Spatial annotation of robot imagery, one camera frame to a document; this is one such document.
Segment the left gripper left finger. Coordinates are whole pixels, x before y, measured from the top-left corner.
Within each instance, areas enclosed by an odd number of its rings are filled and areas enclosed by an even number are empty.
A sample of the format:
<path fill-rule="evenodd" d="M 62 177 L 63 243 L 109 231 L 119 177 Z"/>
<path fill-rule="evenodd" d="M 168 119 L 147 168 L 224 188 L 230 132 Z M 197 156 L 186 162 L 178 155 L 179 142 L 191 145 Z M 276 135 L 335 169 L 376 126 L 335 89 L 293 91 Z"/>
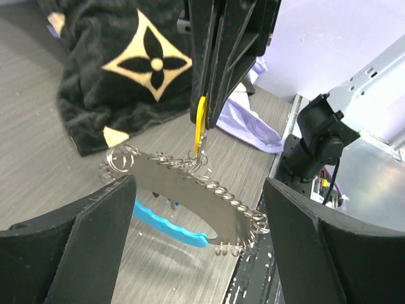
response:
<path fill-rule="evenodd" d="M 136 191 L 126 175 L 1 231 L 1 303 L 111 303 Z"/>

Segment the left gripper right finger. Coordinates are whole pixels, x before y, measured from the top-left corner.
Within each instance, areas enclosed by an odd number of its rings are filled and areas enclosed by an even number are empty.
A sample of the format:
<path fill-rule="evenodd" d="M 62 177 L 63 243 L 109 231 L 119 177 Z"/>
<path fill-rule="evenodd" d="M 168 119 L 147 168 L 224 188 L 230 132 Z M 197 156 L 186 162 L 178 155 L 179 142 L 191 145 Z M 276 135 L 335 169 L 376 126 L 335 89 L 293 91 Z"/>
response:
<path fill-rule="evenodd" d="M 263 186 L 287 303 L 403 303 L 404 233 L 345 215 L 275 179 Z"/>

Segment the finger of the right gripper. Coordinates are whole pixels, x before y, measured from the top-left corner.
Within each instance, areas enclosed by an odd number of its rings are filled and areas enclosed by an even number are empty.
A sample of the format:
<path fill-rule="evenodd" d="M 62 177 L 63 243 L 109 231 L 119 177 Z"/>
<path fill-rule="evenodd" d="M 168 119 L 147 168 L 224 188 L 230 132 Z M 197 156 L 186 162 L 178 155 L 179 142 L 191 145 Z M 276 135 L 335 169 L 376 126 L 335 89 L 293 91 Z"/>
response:
<path fill-rule="evenodd" d="M 229 95 L 270 45 L 280 5 L 280 1 L 225 1 L 208 77 L 208 129 L 215 127 Z"/>
<path fill-rule="evenodd" d="M 206 95 L 211 71 L 211 51 L 215 46 L 216 24 L 221 15 L 221 1 L 189 1 L 190 38 L 192 43 L 192 95 L 190 121 L 197 122 L 197 104 Z"/>

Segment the blue handled key ring organizer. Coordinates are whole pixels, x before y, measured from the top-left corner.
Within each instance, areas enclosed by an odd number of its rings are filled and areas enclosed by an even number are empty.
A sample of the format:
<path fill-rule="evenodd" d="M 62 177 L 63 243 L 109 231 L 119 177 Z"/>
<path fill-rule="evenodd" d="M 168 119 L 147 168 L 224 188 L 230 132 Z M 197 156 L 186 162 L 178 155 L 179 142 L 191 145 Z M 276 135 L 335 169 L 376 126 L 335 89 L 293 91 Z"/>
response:
<path fill-rule="evenodd" d="M 239 256 L 254 247 L 259 234 L 269 233 L 267 216 L 249 208 L 218 181 L 197 171 L 199 159 L 176 159 L 163 153 L 148 154 L 127 144 L 110 148 L 99 166 L 107 184 L 133 175 L 137 186 L 167 198 L 172 207 L 181 205 L 204 220 L 216 232 L 215 238 L 189 231 L 156 215 L 140 201 L 133 216 L 182 243 L 215 247 L 216 255 Z"/>

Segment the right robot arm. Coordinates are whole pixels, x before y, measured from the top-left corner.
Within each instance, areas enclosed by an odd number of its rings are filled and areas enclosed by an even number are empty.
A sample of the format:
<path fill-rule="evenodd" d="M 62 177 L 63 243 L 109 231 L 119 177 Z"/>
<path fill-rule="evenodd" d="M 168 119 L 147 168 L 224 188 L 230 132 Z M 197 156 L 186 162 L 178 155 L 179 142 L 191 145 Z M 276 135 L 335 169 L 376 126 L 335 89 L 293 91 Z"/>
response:
<path fill-rule="evenodd" d="M 190 119 L 195 156 L 225 101 L 270 45 L 280 1 L 185 1 L 177 22 L 192 45 Z M 315 97 L 298 114 L 301 138 L 284 151 L 280 180 L 292 189 L 338 167 L 343 149 L 360 137 L 383 96 L 404 94 L 404 39 L 399 38 L 350 79 Z"/>

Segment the lavender cloth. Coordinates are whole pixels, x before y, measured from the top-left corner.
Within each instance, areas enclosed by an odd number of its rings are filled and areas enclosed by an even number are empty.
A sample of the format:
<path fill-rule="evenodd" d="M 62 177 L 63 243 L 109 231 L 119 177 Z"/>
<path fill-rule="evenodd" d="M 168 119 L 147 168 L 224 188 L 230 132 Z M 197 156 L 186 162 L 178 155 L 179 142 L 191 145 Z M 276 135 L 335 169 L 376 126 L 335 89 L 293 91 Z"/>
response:
<path fill-rule="evenodd" d="M 262 152 L 277 154 L 284 150 L 280 135 L 251 110 L 249 102 L 248 85 L 254 84 L 266 71 L 264 59 L 257 57 L 246 81 L 239 82 L 226 100 L 216 126 Z"/>

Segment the black floral blanket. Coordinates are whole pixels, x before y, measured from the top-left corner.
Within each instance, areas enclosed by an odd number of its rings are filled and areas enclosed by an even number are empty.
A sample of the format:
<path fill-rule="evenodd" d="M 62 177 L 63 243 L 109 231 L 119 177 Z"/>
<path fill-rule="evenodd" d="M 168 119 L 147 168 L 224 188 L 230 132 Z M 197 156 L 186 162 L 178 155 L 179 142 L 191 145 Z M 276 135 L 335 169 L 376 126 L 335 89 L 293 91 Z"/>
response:
<path fill-rule="evenodd" d="M 82 156 L 189 111 L 190 39 L 181 1 L 40 1 L 68 58 L 56 104 Z"/>

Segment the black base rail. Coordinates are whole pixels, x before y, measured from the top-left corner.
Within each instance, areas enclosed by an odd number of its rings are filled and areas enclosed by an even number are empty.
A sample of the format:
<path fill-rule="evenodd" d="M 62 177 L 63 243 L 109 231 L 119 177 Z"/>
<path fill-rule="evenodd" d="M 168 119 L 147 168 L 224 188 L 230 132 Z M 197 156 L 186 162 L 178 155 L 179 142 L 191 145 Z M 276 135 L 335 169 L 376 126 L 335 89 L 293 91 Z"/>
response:
<path fill-rule="evenodd" d="M 260 236 L 253 250 L 239 258 L 223 302 L 225 304 L 285 302 L 271 237 Z"/>

